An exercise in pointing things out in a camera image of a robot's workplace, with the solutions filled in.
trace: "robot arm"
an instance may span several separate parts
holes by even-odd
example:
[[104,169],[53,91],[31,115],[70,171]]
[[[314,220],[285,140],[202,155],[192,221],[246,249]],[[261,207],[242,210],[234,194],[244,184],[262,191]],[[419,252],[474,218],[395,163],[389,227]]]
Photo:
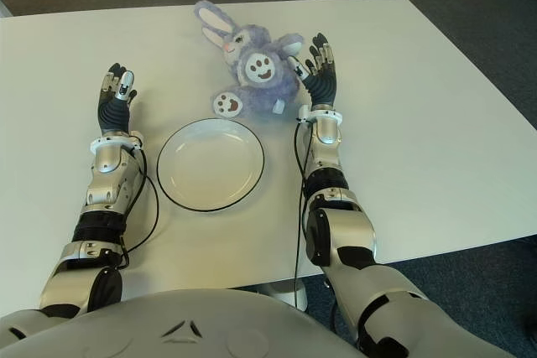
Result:
[[41,294],[40,310],[49,317],[71,319],[121,299],[123,232],[145,169],[134,157],[142,136],[128,132],[133,80],[132,71],[115,64],[102,82],[97,110],[102,137],[90,146],[92,180],[71,243]]
[[313,43],[309,71],[288,59],[312,101],[299,116],[311,127],[303,168],[306,252],[328,277],[357,347],[380,358],[511,356],[458,326],[403,274],[375,262],[373,226],[349,190],[338,155],[342,116],[333,108],[333,54],[322,34]]

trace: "bunny foot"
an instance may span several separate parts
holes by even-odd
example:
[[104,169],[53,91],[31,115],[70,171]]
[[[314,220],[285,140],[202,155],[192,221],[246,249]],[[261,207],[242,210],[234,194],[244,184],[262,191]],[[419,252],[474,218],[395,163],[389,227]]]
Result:
[[235,117],[242,111],[242,101],[232,92],[222,92],[216,96],[212,107],[221,117]]

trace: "stuffed bunny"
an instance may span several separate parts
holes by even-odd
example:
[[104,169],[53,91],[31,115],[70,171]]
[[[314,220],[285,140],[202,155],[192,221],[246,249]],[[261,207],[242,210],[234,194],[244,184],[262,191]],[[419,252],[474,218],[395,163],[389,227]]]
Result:
[[203,23],[203,34],[222,49],[227,66],[239,83],[212,98],[214,112],[221,117],[249,112],[283,113],[299,90],[299,81],[289,68],[287,57],[300,52],[304,39],[298,34],[286,34],[271,42],[265,27],[239,27],[207,0],[196,3],[194,13]]

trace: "black cable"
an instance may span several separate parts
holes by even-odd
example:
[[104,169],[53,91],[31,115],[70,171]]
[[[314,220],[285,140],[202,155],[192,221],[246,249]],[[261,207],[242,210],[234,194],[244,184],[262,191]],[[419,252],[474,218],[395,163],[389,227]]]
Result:
[[298,301],[297,301],[297,289],[296,289],[296,280],[298,278],[298,272],[299,272],[299,259],[300,259],[300,231],[302,231],[302,234],[305,238],[305,228],[304,228],[304,216],[305,216],[305,209],[307,206],[307,200],[304,200],[304,205],[302,205],[302,198],[305,196],[305,168],[308,163],[308,155],[310,154],[310,147],[311,147],[311,136],[313,135],[313,126],[310,126],[310,142],[308,143],[308,148],[305,153],[304,157],[304,165],[300,163],[300,157],[297,147],[297,138],[298,138],[298,132],[300,128],[300,123],[296,125],[295,129],[295,135],[293,136],[294,139],[294,148],[295,148],[295,158],[296,163],[299,166],[300,174],[302,176],[301,184],[300,184],[300,196],[299,196],[299,224],[298,224],[298,230],[296,234],[296,254],[295,254],[295,275],[293,277],[293,286],[295,291],[295,308],[298,308]]
[[138,188],[138,192],[136,192],[136,195],[134,196],[133,202],[128,206],[127,210],[125,211],[125,215],[123,216],[123,222],[127,224],[127,218],[128,215],[131,214],[131,210],[133,209],[134,205],[138,201],[138,197],[142,194],[143,186],[145,185],[145,180],[148,177],[148,160],[145,157],[145,152],[140,149],[140,154],[142,155],[143,160],[143,172],[142,172],[142,183],[140,184],[140,187]]
[[121,266],[117,266],[117,270],[123,270],[124,268],[127,268],[129,264],[131,264],[131,259],[128,256],[128,250],[125,247],[125,241],[123,240],[123,235],[119,237],[119,244],[121,245],[121,250],[123,252],[123,259],[125,260],[125,263]]
[[[141,139],[139,137],[136,137],[136,138],[140,141],[140,147],[141,147],[142,146]],[[133,210],[134,205],[136,204],[136,202],[138,201],[138,198],[142,194],[143,187],[145,186],[145,180],[146,180],[146,178],[148,178],[148,160],[145,157],[145,152],[142,149],[140,149],[139,151],[140,151],[140,154],[142,155],[142,160],[143,160],[143,171],[141,171],[142,172],[142,183],[138,187],[138,191],[136,192],[136,195],[134,196],[134,199],[133,199],[132,203],[130,205],[128,205],[127,209],[125,210],[125,214],[123,215],[123,227],[124,228],[127,228],[128,215],[131,214],[131,211]],[[117,270],[123,270],[123,269],[127,268],[128,265],[130,264],[130,258],[128,256],[128,250],[125,247],[125,241],[123,240],[123,234],[119,237],[119,241],[120,241],[121,249],[122,249],[122,252],[123,252],[124,264],[118,266]]]
[[147,178],[148,178],[149,184],[151,184],[151,186],[153,186],[154,199],[157,202],[157,213],[156,213],[156,215],[154,217],[153,227],[151,228],[151,231],[149,232],[149,234],[146,235],[146,237],[143,240],[141,240],[140,242],[138,242],[135,246],[131,247],[127,251],[127,253],[130,253],[133,250],[137,249],[138,247],[142,246],[153,235],[154,230],[157,228],[157,223],[159,222],[159,210],[160,210],[159,195],[157,194],[157,188],[155,187],[153,180],[149,176]]
[[334,300],[332,309],[330,309],[330,330],[336,335],[339,335],[337,333],[337,328],[336,328],[336,311],[337,311],[337,299]]

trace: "white paw pad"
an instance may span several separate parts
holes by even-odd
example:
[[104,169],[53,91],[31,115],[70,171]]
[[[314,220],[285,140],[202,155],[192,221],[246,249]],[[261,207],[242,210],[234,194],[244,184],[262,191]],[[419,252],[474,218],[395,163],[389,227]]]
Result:
[[278,100],[276,100],[276,103],[272,107],[272,113],[277,113],[278,115],[281,115],[282,113],[284,113],[284,109],[285,109],[285,101],[280,100],[278,98]]
[[232,92],[222,92],[212,102],[212,107],[221,117],[235,117],[242,110],[242,101]]

